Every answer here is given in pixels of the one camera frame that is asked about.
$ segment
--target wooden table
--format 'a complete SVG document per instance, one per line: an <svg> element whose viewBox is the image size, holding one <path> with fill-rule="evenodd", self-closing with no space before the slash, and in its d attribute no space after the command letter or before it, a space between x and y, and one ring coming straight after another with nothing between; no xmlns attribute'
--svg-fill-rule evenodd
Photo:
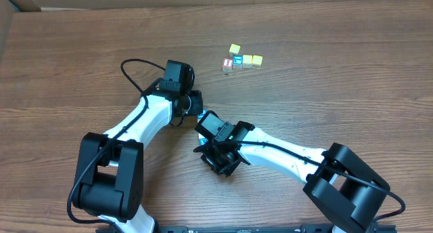
<svg viewBox="0 0 433 233"><path fill-rule="evenodd" d="M0 68L0 230L92 232L66 215L81 138L137 105L120 63L191 64L195 89L222 119L303 146L352 148L407 203L384 220L431 232L433 0L174 7L14 16ZM224 75L223 58L264 56ZM146 87L162 73L130 63ZM143 205L162 225L293 226L326 222L297 184L241 165L215 175L192 152L195 119L145 150ZM380 213L398 209L387 198ZM74 210L77 217L90 218Z"/></svg>

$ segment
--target yellow cube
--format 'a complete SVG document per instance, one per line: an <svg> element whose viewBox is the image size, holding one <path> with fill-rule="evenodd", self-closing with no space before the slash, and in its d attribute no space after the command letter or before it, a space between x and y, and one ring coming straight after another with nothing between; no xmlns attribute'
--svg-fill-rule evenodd
<svg viewBox="0 0 433 233"><path fill-rule="evenodd" d="M254 56L252 57L252 68L260 69L262 67L262 56Z"/></svg>
<svg viewBox="0 0 433 233"><path fill-rule="evenodd" d="M237 55L239 53L239 51L241 50L241 46L236 45L236 44L232 44L230 46L230 50L229 50L229 56L233 57L234 55Z"/></svg>
<svg viewBox="0 0 433 233"><path fill-rule="evenodd" d="M252 56L244 54L242 68L251 68L252 66Z"/></svg>

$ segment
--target wire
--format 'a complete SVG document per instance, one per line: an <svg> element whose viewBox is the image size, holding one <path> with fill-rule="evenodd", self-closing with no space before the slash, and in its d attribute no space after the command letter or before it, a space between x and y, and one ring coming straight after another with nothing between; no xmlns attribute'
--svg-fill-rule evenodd
<svg viewBox="0 0 433 233"><path fill-rule="evenodd" d="M78 188L78 186L80 185L81 181L83 180L84 176L86 175L86 173L90 170L90 168L96 164L98 162L98 160L100 158L102 158L105 153L106 150L111 148L111 146L113 145L114 142L116 142L116 140L125 132L127 131L136 121L138 121L138 119L140 119L141 116L143 116L143 114L145 113L145 111L149 108L149 101L147 100L146 95L148 95L150 93L150 91L155 88L157 86L157 84L159 84L161 78L156 79L152 84L150 84L150 86L146 89L146 90L142 90L140 88L140 86L138 86L138 84L136 84L136 82L134 82L134 80L132 80L132 78L129 77L129 75L124 71L124 64L128 63L128 62L143 62L143 63L147 63L147 64L151 64L152 66L158 67L162 70L165 70L164 67L161 67L153 62L147 61L147 60L141 60L141 59L129 59L129 60L125 60L122 62L122 64L120 64L120 69L122 70L123 75L138 89L138 91L140 92L141 96L143 96L144 100L145 100L145 105L143 107L143 110L132 120L130 121L127 125L125 125L116 135L114 135L108 142L107 144L101 148L101 150L99 150L96 155L93 157L93 159L90 161L90 163L87 165L87 167L85 168L85 170L81 173L80 177L77 179L75 185L72 187L71 191L69 192L69 196L68 196L68 202L66 205L66 211L68 212L68 216L69 218L78 224L97 224L97 223L107 223L110 224L111 226L118 228L118 226L107 219L92 219L92 220L87 220L87 219L78 219L74 216L74 214L72 213L72 197L76 191L76 189Z"/></svg>
<svg viewBox="0 0 433 233"><path fill-rule="evenodd" d="M384 218L387 218L387 217L392 217L392 216L395 216L395 215L399 215L402 212L404 212L405 209L406 209L406 204L403 201L403 199L401 199L399 196L397 196L396 194L394 194L393 192L391 192L389 190L383 189L382 187L380 187L380 186L378 186L376 184L373 184L373 183L370 183L370 182L366 182L366 181L364 181L362 179L356 178L355 176L349 175L349 174L347 174L345 172L341 172L341 171L339 171L337 169L334 169L334 168L331 168L331 167L329 167L327 165L323 165L321 163L313 161L313 160L311 160L311 159L309 159L309 158L307 158L305 156L301 156L299 154L296 154L295 152L292 152L292 151L290 151L290 150L288 150L286 148L283 148L283 147L275 145L275 144L270 144L270 143L267 143L267 142L250 142L250 141L222 141L222 142L213 141L211 145L212 146L218 146L218 145L229 145L229 144L247 144L247 145L268 146L268 147L276 148L276 149L278 149L278 150L280 150L282 152L288 153L289 155L292 155L292 156L294 156L296 158L299 158L300 160L303 160L303 161L305 161L307 163L316 165L316 166L318 166L321 169L326 169L326 170L328 170L328 171L330 171L332 173L335 173L337 175L341 175L342 177L345 177L347 179L351 179L351 180L356 181L356 182L358 182L360 184L363 184L364 186L369 186L369 187L375 188L376 190L379 190L380 192L383 192L384 194L386 194L388 196L391 196L393 199L395 199L397 202L400 203L401 207L400 207L399 210L396 210L396 211L393 211L391 213L386 213L386 214L377 216L377 217L375 217L373 219L373 223L376 222L377 220L380 220L380 219L384 219ZM204 149L207 149L209 147L209 145L210 145L210 143L198 146L193 151L194 152L201 152Z"/></svg>
<svg viewBox="0 0 433 233"><path fill-rule="evenodd" d="M122 64L120 64L120 69L122 70L122 73L123 73L123 75L134 85L134 87L135 88L137 88L137 90L140 92L140 93L143 93L143 90L140 88L140 86L138 86L138 84L136 84L136 82L134 81L134 80L132 80L132 78L130 78L129 77L129 75L124 71L124 68L123 68L123 66L126 64L126 63L129 63L129 62L142 62L142 63L146 63L146 64L150 64L150 65L152 65L152 66L155 66L156 68L160 68L161 70L163 70L163 71L165 71L165 68L164 67L162 67L161 65L158 65L158 64L155 64L155 63L153 63L153 62L150 62L150 61L148 61L148 60L142 60L142 59L128 59L128 60L123 60L122 61Z"/></svg>

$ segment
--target wooden surface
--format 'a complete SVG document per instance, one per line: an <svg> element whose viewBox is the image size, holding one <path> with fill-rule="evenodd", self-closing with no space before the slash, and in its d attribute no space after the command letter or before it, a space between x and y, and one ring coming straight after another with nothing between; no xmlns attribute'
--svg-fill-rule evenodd
<svg viewBox="0 0 433 233"><path fill-rule="evenodd" d="M352 148L407 203L382 223L431 232L433 1L360 1L15 14L0 68L0 230L92 232L66 215L78 148L137 105L120 63L191 64L222 119L303 146ZM221 71L229 44L261 70ZM146 87L162 73L127 71ZM262 167L215 175L192 152L195 119L145 150L145 210L162 225L326 222L302 185ZM387 198L380 213L398 209ZM78 217L87 217L79 210Z"/></svg>

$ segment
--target cube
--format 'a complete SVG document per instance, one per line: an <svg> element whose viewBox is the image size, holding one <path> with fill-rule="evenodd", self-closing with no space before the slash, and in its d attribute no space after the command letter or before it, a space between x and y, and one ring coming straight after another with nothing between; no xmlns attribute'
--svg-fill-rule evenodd
<svg viewBox="0 0 433 233"><path fill-rule="evenodd" d="M260 69L262 67L262 61L263 61L262 56L253 56L251 68Z"/></svg>
<svg viewBox="0 0 433 233"><path fill-rule="evenodd" d="M251 68L252 56L245 55L242 57L242 68Z"/></svg>
<svg viewBox="0 0 433 233"><path fill-rule="evenodd" d="M232 71L233 60L231 58L225 58L223 61L223 70L224 71Z"/></svg>
<svg viewBox="0 0 433 233"><path fill-rule="evenodd" d="M236 45L236 44L232 44L230 46L230 50L229 50L229 56L233 57L234 55L237 55L239 53L239 51L241 50L241 46Z"/></svg>
<svg viewBox="0 0 433 233"><path fill-rule="evenodd" d="M233 68L242 69L242 56L233 56Z"/></svg>

